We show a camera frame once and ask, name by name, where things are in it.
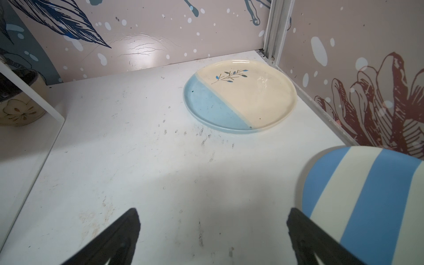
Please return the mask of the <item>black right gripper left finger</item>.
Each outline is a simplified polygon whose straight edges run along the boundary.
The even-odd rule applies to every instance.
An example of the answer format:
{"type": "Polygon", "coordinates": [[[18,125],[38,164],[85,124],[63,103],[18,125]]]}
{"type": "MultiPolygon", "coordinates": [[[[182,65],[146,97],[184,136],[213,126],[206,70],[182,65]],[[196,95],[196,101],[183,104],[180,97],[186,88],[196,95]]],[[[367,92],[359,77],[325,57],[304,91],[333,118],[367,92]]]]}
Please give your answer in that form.
{"type": "Polygon", "coordinates": [[[130,208],[64,264],[130,265],[140,229],[138,212],[130,208]]]}

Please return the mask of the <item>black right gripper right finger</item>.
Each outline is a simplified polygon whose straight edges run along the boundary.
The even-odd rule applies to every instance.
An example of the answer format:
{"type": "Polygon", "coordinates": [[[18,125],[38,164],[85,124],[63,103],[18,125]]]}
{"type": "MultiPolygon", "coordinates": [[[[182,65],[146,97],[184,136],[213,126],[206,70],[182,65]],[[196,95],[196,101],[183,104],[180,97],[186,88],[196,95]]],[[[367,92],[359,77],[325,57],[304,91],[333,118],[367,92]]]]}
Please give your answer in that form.
{"type": "Polygon", "coordinates": [[[287,226],[299,265],[364,264],[297,208],[291,208],[287,226]]]}

